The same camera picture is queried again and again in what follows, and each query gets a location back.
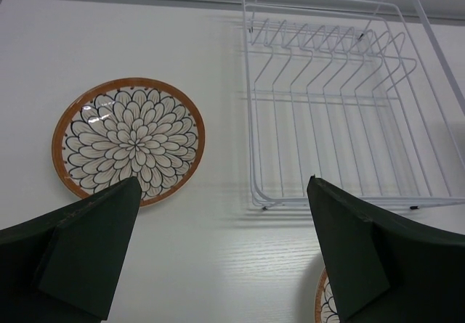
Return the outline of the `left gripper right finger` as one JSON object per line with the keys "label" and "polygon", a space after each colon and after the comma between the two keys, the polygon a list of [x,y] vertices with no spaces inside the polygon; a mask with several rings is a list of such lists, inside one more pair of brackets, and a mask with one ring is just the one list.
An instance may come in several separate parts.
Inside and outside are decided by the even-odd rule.
{"label": "left gripper right finger", "polygon": [[341,322],[463,322],[464,236],[367,203],[322,178],[307,186]]}

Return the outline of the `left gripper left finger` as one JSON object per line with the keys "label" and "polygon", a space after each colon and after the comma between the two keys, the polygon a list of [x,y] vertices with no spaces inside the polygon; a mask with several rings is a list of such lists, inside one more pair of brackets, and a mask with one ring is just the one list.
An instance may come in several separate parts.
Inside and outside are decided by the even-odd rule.
{"label": "left gripper left finger", "polygon": [[108,319],[139,208],[131,177],[3,229],[1,319]]}

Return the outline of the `large floral plate orange rim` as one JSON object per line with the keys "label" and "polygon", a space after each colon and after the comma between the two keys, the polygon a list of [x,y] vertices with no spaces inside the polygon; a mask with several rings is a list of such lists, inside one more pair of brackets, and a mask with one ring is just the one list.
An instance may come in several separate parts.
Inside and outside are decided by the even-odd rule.
{"label": "large floral plate orange rim", "polygon": [[314,312],[315,323],[340,322],[326,269],[323,269],[318,281]]}

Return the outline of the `small floral plate orange rim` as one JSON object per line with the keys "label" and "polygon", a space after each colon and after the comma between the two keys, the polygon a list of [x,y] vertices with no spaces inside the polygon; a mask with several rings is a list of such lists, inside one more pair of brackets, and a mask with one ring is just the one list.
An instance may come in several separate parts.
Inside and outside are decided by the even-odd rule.
{"label": "small floral plate orange rim", "polygon": [[193,177],[205,141],[203,117],[186,94],[150,78],[121,78],[69,105],[53,133],[52,162],[81,198],[134,176],[145,207]]}

